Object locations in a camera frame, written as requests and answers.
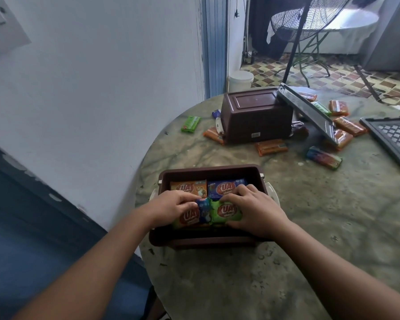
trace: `forearm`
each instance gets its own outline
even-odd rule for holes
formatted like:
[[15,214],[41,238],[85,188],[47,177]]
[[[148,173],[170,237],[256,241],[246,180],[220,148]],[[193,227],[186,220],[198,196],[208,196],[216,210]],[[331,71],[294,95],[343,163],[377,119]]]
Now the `forearm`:
[[298,265],[333,318],[400,319],[399,293],[331,252],[299,226],[288,222],[276,243]]
[[123,269],[148,230],[142,210],[134,210],[14,319],[101,319]]

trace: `left hand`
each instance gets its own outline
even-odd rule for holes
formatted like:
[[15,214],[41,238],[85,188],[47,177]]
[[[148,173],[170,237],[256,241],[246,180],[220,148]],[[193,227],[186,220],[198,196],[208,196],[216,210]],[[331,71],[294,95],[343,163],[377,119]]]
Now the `left hand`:
[[179,218],[183,213],[197,207],[195,200],[200,196],[184,191],[165,191],[154,200],[139,208],[142,214],[149,219],[149,228],[167,226]]

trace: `container lid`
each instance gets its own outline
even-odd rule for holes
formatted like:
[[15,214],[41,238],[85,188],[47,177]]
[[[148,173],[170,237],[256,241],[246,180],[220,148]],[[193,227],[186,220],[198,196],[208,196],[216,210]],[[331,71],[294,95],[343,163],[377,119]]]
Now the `container lid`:
[[338,145],[338,141],[335,138],[334,122],[327,115],[284,83],[280,84],[277,95],[283,98],[288,105],[299,110],[303,116],[326,137],[327,140],[336,146]]
[[235,71],[229,75],[229,79],[232,82],[251,82],[253,80],[253,74],[248,71]]

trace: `hand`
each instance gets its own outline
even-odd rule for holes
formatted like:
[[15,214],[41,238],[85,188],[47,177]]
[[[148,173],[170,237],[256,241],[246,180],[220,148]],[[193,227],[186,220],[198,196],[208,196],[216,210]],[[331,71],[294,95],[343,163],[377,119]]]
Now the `hand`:
[[200,196],[184,191],[165,191],[152,201],[139,208],[142,215],[148,218],[150,229],[167,226],[179,218],[183,213],[197,207],[194,201]]
[[255,186],[237,186],[220,201],[237,205],[243,213],[241,221],[227,221],[226,225],[241,229],[262,238],[274,238],[283,226],[290,223],[278,204]]

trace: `marble tabletop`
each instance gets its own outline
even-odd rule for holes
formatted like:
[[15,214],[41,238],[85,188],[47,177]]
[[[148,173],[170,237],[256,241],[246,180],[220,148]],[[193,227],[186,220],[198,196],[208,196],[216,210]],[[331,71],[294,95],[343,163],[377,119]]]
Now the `marble tabletop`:
[[[352,118],[396,117],[400,112],[373,99],[316,91],[318,100],[348,102]],[[323,245],[400,292],[400,167],[370,135],[340,152],[336,171],[305,160],[319,135],[289,140],[289,151],[259,157],[253,144],[221,146],[203,137],[223,96],[200,103],[174,119],[145,155],[136,192],[148,202],[160,172],[253,163],[275,188],[289,219]],[[187,116],[202,117],[194,134],[181,133]],[[273,242],[257,248],[174,251],[144,238],[141,254],[166,311],[187,319],[328,319],[296,265]]]

